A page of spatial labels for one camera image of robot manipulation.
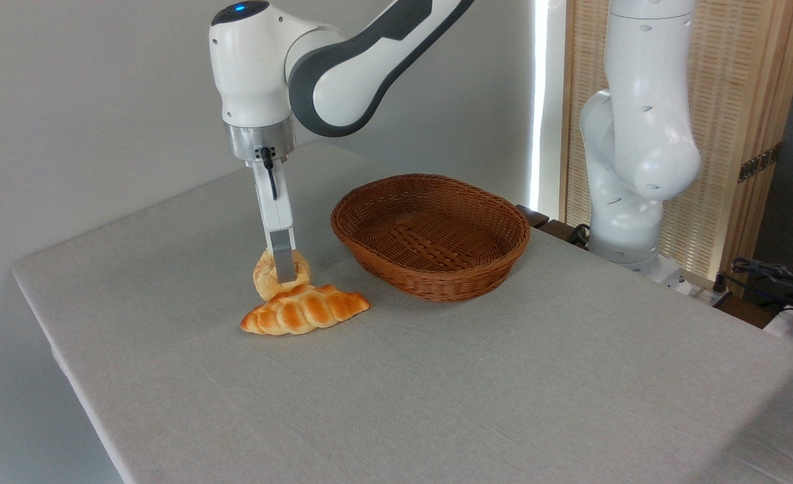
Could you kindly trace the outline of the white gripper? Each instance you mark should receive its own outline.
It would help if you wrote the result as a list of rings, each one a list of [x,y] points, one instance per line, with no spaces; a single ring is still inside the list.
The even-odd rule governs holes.
[[[277,282],[287,283],[297,279],[293,251],[295,236],[291,199],[282,167],[282,159],[273,161],[268,171],[264,162],[252,161],[259,212],[266,232],[269,252],[274,260]]]

